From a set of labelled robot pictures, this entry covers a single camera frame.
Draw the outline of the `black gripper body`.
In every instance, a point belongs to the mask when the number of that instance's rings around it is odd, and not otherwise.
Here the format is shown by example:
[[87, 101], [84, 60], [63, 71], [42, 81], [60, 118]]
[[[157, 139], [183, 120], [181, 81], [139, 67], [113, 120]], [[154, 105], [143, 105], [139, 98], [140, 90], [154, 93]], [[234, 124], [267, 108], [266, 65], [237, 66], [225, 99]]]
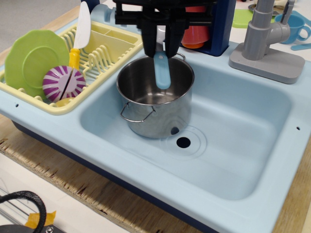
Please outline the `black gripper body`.
[[172, 25], [183, 23], [189, 26], [212, 24], [212, 10], [215, 0], [115, 0], [115, 23], [136, 25], [142, 23]]

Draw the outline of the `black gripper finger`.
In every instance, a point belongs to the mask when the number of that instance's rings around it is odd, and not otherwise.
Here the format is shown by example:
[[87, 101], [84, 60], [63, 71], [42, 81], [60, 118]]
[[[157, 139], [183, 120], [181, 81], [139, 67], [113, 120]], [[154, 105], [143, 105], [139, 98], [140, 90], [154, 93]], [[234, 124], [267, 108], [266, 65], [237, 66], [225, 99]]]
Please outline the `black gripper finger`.
[[157, 26], [153, 24], [143, 24], [141, 36], [145, 54], [153, 58], [156, 52]]
[[165, 52], [168, 58], [174, 57], [184, 36], [185, 24], [170, 24], [166, 26]]

